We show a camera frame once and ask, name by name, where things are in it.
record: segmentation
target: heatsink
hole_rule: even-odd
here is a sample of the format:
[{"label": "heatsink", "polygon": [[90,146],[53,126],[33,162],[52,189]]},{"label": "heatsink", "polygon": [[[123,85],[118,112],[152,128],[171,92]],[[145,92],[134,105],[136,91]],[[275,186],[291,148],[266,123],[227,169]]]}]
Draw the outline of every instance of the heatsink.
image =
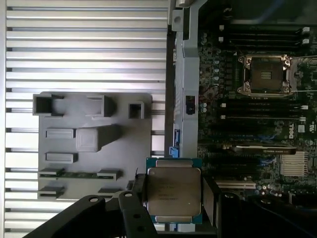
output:
[{"label": "heatsink", "polygon": [[297,151],[295,155],[281,156],[281,175],[305,177],[308,174],[308,155]]}]

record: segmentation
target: gray plastic shroud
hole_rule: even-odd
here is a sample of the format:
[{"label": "gray plastic shroud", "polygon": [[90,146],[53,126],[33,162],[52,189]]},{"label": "gray plastic shroud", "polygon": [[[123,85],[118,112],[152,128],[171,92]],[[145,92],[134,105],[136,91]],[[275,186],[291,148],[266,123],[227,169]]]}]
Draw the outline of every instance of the gray plastic shroud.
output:
[{"label": "gray plastic shroud", "polygon": [[125,190],[151,154],[147,93],[43,92],[39,115],[39,198],[79,199]]}]

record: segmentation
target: gray metal bracket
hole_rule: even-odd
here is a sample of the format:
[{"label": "gray metal bracket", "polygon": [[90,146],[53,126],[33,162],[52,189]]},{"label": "gray metal bracket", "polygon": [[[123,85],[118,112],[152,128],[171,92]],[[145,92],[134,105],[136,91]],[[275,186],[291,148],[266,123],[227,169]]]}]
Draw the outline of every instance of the gray metal bracket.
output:
[{"label": "gray metal bracket", "polygon": [[176,7],[190,7],[195,0],[177,0]]},{"label": "gray metal bracket", "polygon": [[[198,14],[207,0],[197,0],[189,8],[189,38],[183,40],[179,31],[184,22],[183,14],[173,11],[172,28],[176,33],[175,68],[175,111],[174,128],[180,130],[179,156],[195,158],[198,140],[198,92],[199,92],[199,55],[198,55]],[[188,113],[188,99],[192,100],[191,113]]]}]

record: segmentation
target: motherboard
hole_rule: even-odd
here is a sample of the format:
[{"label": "motherboard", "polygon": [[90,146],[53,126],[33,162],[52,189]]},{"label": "motherboard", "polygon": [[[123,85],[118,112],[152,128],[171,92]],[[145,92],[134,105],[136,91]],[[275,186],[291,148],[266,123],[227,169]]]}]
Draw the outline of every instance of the motherboard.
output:
[{"label": "motherboard", "polygon": [[242,197],[317,192],[317,28],[199,33],[198,156]]}]

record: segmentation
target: blue connector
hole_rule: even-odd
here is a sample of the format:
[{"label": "blue connector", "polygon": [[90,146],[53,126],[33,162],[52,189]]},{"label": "blue connector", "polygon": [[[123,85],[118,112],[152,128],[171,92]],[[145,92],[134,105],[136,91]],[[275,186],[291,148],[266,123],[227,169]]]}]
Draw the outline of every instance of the blue connector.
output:
[{"label": "blue connector", "polygon": [[173,158],[179,158],[179,147],[173,146],[169,148],[169,155]]},{"label": "blue connector", "polygon": [[180,130],[174,130],[174,146],[179,146]]}]

